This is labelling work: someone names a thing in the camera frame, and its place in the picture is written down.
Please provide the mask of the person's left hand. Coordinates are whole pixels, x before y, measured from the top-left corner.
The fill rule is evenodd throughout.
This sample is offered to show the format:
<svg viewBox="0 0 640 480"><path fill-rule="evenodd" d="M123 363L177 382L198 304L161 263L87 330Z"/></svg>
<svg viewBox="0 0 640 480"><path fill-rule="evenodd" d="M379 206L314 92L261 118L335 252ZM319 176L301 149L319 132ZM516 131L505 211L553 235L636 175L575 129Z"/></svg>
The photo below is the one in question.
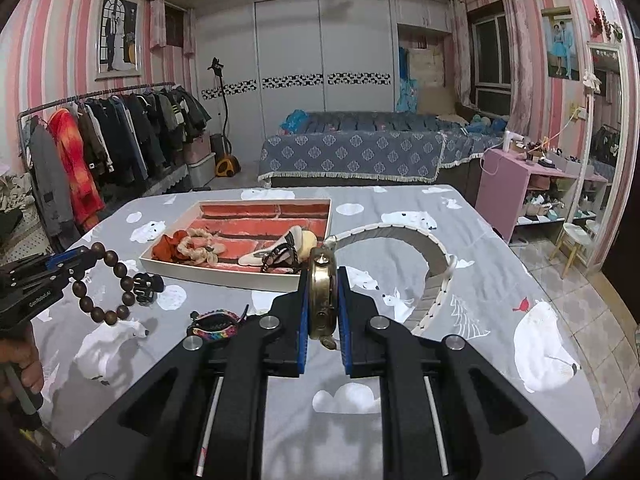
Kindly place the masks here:
<svg viewBox="0 0 640 480"><path fill-rule="evenodd" d="M33 394L40 393L44 377L32 323L27 323L24 333L16 339L2 339L1 362L16 364L23 387Z"/></svg>

